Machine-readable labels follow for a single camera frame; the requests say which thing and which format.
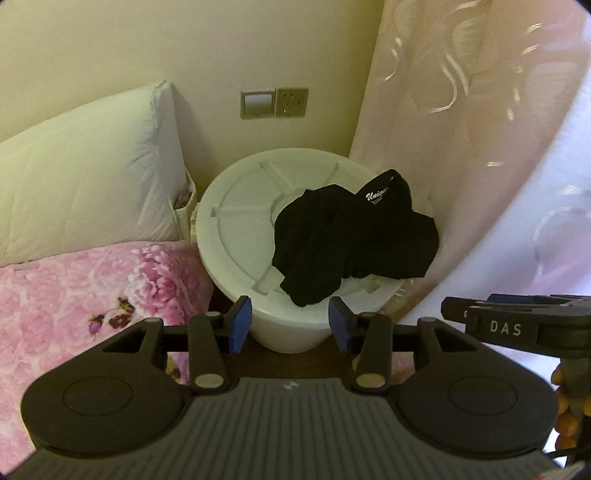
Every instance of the white pillow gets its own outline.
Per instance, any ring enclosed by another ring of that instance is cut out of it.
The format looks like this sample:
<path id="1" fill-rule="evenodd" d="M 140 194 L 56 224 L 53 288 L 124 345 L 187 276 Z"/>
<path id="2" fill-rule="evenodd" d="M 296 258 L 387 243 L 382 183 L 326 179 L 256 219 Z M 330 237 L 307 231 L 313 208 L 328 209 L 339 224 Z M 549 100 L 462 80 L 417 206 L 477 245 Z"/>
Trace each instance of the white pillow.
<path id="1" fill-rule="evenodd" d="M 96 100 L 0 143 L 0 267 L 179 239 L 186 183 L 168 82 Z"/>

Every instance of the light switch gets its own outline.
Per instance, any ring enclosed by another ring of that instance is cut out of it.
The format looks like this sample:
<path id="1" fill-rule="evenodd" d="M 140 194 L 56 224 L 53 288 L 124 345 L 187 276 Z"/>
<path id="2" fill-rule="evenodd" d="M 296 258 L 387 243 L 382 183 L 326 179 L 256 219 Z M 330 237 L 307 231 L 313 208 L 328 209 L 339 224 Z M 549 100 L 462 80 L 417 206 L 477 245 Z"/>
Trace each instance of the light switch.
<path id="1" fill-rule="evenodd" d="M 273 116 L 275 112 L 275 90 L 249 90 L 241 93 L 242 119 Z"/>

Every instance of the electrical outlet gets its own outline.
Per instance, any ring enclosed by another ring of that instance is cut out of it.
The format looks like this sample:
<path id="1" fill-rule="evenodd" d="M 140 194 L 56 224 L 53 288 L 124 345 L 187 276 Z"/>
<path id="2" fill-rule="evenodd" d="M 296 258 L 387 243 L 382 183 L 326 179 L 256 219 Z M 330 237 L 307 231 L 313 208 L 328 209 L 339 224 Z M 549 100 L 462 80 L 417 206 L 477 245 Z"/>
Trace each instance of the electrical outlet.
<path id="1" fill-rule="evenodd" d="M 307 88 L 278 88 L 275 94 L 275 116 L 304 116 L 307 101 Z"/>

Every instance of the curtain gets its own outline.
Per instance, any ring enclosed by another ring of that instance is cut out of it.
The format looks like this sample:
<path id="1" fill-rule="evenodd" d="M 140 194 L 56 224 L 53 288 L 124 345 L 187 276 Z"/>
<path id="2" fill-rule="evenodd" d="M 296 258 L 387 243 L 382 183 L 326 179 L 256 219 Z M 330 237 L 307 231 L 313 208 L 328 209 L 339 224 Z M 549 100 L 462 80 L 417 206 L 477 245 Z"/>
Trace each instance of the curtain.
<path id="1" fill-rule="evenodd" d="M 590 38 L 574 0 L 386 0 L 350 157 L 398 170 L 441 241 L 386 313 L 591 295 Z M 498 350 L 547 379 L 557 364 Z"/>

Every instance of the pink flower pattern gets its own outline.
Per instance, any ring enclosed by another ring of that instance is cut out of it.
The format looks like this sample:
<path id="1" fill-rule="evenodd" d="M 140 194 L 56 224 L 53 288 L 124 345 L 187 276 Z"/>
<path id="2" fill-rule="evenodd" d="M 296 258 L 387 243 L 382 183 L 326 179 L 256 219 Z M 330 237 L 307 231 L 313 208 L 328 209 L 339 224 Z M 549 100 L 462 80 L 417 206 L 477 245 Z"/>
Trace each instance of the pink flower pattern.
<path id="1" fill-rule="evenodd" d="M 207 310 L 212 291 L 199 251 L 185 241 L 126 242 L 0 268 L 0 471 L 34 450 L 20 401 L 36 378 L 143 318 L 183 324 Z M 186 354 L 170 356 L 186 382 Z"/>

